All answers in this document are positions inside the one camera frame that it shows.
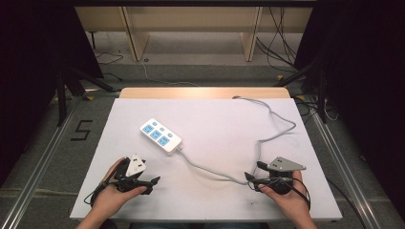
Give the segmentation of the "black curtain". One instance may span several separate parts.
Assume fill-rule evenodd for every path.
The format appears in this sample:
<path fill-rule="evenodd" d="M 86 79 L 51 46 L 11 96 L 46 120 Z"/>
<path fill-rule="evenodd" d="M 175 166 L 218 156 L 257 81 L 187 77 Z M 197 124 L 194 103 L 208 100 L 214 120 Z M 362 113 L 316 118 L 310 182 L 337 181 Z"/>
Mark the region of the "black curtain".
<path fill-rule="evenodd" d="M 57 76 L 78 88 L 71 68 L 102 77 L 75 7 L 0 0 L 0 186 L 52 100 Z"/>
<path fill-rule="evenodd" d="M 327 95 L 405 220 L 405 0 L 316 0 L 296 67 L 328 40 Z"/>

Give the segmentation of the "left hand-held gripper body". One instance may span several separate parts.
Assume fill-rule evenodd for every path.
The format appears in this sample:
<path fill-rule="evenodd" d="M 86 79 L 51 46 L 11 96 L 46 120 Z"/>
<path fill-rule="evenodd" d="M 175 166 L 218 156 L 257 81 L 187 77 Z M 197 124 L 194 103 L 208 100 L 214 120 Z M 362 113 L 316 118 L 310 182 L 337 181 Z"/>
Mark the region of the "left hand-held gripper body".
<path fill-rule="evenodd" d="M 145 170 L 146 165 L 144 164 L 144 160 L 139 156 L 126 157 L 117 167 L 115 174 L 116 188 L 120 192 L 128 192 L 140 186 L 149 187 L 149 181 L 139 180 L 139 176 Z"/>

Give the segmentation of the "person's right hand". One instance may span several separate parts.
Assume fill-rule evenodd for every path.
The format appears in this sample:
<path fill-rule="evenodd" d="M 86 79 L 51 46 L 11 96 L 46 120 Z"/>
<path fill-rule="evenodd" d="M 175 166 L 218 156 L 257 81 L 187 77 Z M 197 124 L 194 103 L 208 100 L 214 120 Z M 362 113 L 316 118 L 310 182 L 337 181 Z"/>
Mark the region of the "person's right hand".
<path fill-rule="evenodd" d="M 278 205 L 287 219 L 292 216 L 310 215 L 307 202 L 295 191 L 290 191 L 285 195 L 279 195 L 263 184 L 261 184 L 259 188 Z"/>

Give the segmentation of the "black metal stand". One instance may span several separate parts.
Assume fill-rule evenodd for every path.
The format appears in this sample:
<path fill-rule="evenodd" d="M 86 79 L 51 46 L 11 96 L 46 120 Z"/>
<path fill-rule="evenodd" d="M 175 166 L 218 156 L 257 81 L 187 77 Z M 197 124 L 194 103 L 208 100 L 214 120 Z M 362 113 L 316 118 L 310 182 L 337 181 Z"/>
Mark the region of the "black metal stand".
<path fill-rule="evenodd" d="M 98 80 L 96 77 L 93 77 L 88 73 L 85 73 L 84 71 L 76 67 L 63 65 L 60 68 L 59 73 L 56 75 L 56 92 L 58 98 L 58 127 L 63 124 L 68 114 L 66 104 L 66 88 L 69 89 L 73 96 L 82 97 L 85 94 L 85 89 L 79 82 L 80 79 L 84 79 L 85 81 L 98 86 L 100 89 L 106 92 L 117 92 L 117 89 Z"/>
<path fill-rule="evenodd" d="M 325 98 L 327 80 L 325 77 L 323 66 L 323 57 L 321 55 L 318 55 L 302 70 L 294 73 L 287 79 L 278 82 L 276 84 L 276 87 L 285 87 L 289 83 L 304 76 L 306 79 L 301 90 L 304 93 L 310 93 L 313 90 L 317 91 L 317 112 L 322 122 L 326 123 L 327 119 L 325 114 Z"/>

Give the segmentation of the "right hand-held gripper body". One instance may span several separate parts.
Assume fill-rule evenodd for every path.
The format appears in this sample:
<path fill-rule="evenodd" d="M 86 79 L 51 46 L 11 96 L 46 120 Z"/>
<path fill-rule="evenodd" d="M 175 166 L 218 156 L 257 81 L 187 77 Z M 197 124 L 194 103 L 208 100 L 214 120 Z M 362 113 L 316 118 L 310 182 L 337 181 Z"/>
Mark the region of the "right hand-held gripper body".
<path fill-rule="evenodd" d="M 294 171 L 307 169 L 307 167 L 302 164 L 280 156 L 270 162 L 266 168 L 269 172 L 270 180 L 268 187 L 279 195 L 285 195 L 291 190 L 293 185 L 292 173 Z"/>

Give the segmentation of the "white power strip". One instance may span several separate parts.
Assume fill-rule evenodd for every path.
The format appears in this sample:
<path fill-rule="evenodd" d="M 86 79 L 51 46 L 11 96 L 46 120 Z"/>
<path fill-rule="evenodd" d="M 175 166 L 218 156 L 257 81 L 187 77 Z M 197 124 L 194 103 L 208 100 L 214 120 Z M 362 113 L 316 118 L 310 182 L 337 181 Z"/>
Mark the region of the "white power strip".
<path fill-rule="evenodd" d="M 182 149 L 182 139 L 155 118 L 147 120 L 139 130 L 169 156 Z"/>

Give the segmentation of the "light wooden desk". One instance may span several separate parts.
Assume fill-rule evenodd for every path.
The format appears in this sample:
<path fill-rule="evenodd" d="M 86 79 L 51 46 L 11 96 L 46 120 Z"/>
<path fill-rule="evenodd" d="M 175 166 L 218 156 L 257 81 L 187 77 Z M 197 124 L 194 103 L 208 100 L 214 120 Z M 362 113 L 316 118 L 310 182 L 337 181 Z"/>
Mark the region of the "light wooden desk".
<path fill-rule="evenodd" d="M 85 31 L 124 31 L 134 60 L 141 60 L 153 31 L 236 32 L 245 60 L 253 59 L 259 32 L 276 31 L 271 17 L 281 19 L 286 33 L 301 33 L 312 8 L 296 7 L 77 7 Z"/>

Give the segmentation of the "white table cover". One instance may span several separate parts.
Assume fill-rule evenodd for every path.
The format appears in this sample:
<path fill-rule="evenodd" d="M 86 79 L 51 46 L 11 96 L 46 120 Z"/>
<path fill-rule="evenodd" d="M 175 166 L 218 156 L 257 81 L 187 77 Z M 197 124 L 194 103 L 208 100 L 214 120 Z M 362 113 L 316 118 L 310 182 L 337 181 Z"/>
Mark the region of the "white table cover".
<path fill-rule="evenodd" d="M 182 139 L 169 156 L 139 127 L 155 118 Z M 97 145 L 71 216 L 90 210 L 84 199 L 108 168 L 123 156 L 137 155 L 147 169 L 141 179 L 160 177 L 150 195 L 127 202 L 117 219 L 129 221 L 275 221 L 275 203 L 245 185 L 245 173 L 265 177 L 256 166 L 281 156 L 307 167 L 302 175 L 316 220 L 342 215 L 325 179 L 309 135 L 290 98 L 117 99 Z"/>

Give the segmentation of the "person's left hand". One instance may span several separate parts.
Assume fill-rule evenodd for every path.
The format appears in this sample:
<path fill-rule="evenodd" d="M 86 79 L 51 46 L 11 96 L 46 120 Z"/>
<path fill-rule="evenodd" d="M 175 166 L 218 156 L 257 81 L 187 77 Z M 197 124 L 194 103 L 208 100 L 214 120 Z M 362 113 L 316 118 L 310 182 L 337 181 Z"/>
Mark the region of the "person's left hand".
<path fill-rule="evenodd" d="M 140 186 L 131 191 L 121 193 L 114 184 L 109 184 L 96 197 L 96 201 L 88 214 L 88 218 L 97 221 L 116 214 L 119 209 L 130 199 L 135 198 L 146 191 L 145 186 Z"/>

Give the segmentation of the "aluminium floor rail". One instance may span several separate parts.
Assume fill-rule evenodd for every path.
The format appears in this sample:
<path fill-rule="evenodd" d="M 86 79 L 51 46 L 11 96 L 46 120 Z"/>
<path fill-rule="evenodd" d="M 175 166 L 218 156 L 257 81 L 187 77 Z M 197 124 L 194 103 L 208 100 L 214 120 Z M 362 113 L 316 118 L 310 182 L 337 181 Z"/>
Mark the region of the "aluminium floor rail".
<path fill-rule="evenodd" d="M 68 107 L 68 112 L 66 114 L 65 120 L 58 126 L 50 142 L 47 145 L 44 153 L 37 162 L 34 170 L 32 171 L 30 178 L 23 188 L 19 191 L 18 196 L 14 204 L 11 206 L 11 209 L 6 214 L 5 220 L 0 224 L 1 229 L 16 229 L 19 222 L 23 218 L 32 197 L 42 179 L 45 175 L 54 154 L 56 153 L 60 142 L 65 135 L 69 124 L 73 116 L 75 115 L 75 110 L 81 101 L 80 97 L 74 97 Z"/>
<path fill-rule="evenodd" d="M 342 177 L 350 196 L 352 197 L 352 204 L 355 206 L 358 216 L 363 221 L 364 227 L 366 229 L 381 229 L 381 225 L 373 212 L 372 206 L 368 202 L 364 192 L 354 177 L 350 166 L 345 160 L 329 127 L 322 121 L 319 114 L 315 111 L 311 111 L 311 118 L 314 120 L 318 131 L 327 145 L 337 170 Z"/>

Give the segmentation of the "wooden table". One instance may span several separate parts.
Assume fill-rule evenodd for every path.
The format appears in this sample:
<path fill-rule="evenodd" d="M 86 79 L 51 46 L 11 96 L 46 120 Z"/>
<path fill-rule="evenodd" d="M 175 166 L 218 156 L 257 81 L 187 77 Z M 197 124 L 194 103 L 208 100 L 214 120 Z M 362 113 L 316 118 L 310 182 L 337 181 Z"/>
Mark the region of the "wooden table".
<path fill-rule="evenodd" d="M 290 98 L 286 88 L 279 87 L 138 87 L 124 88 L 120 98 L 205 99 L 232 98 Z"/>

